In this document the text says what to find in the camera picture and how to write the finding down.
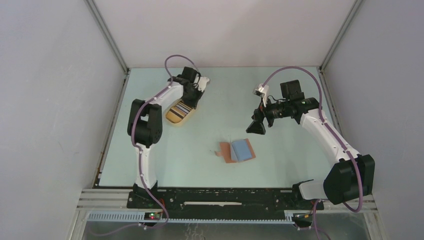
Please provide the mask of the pink leather card holder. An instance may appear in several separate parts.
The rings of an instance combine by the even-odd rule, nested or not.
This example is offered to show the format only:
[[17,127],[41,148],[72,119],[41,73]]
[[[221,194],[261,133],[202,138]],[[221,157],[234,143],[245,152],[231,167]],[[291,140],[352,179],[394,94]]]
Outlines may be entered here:
[[223,158],[227,164],[242,163],[256,158],[256,154],[249,139],[240,139],[232,142],[220,142],[217,157]]

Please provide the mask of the beige oval card tray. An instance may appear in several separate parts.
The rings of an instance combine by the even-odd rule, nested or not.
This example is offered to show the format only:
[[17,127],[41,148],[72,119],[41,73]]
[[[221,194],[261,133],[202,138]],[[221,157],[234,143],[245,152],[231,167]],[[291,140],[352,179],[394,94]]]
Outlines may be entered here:
[[182,99],[176,100],[164,114],[165,119],[173,126],[182,126],[196,111],[183,102]]

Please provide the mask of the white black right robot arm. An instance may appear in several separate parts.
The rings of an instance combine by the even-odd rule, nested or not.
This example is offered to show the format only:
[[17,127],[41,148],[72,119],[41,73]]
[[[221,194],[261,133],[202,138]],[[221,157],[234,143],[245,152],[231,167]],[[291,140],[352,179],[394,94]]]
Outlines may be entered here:
[[253,94],[261,98],[254,110],[247,133],[264,135],[276,119],[291,118],[304,128],[325,153],[331,169],[324,180],[307,180],[298,184],[291,194],[291,204],[304,209],[311,200],[328,200],[334,205],[360,199],[372,193],[375,161],[352,148],[328,121],[314,97],[306,98],[298,80],[280,84],[282,100],[268,98],[268,85],[259,84]]

